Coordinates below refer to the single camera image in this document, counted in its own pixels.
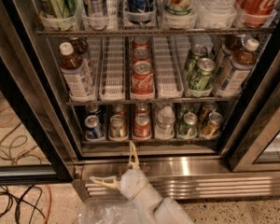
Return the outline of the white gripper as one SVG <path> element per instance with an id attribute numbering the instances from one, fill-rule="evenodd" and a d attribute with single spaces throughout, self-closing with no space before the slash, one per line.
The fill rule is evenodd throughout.
<path id="1" fill-rule="evenodd" d="M 119 189 L 120 193 L 128 200 L 132 200 L 147 184 L 146 175 L 139 169 L 139 159 L 133 141 L 130 142 L 130 155 L 128 165 L 132 167 L 118 182 L 115 176 L 98 177 L 91 176 L 90 180 L 97 185 L 109 189 Z"/>

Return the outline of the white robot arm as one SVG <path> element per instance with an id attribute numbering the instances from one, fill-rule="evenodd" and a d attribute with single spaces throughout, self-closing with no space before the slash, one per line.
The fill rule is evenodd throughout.
<path id="1" fill-rule="evenodd" d="M 117 189 L 137 210 L 141 224 L 195 224 L 180 204 L 163 198 L 140 169 L 136 147 L 130 142 L 129 169 L 117 180 L 115 176 L 91 176 L 90 180 L 109 189 Z"/>

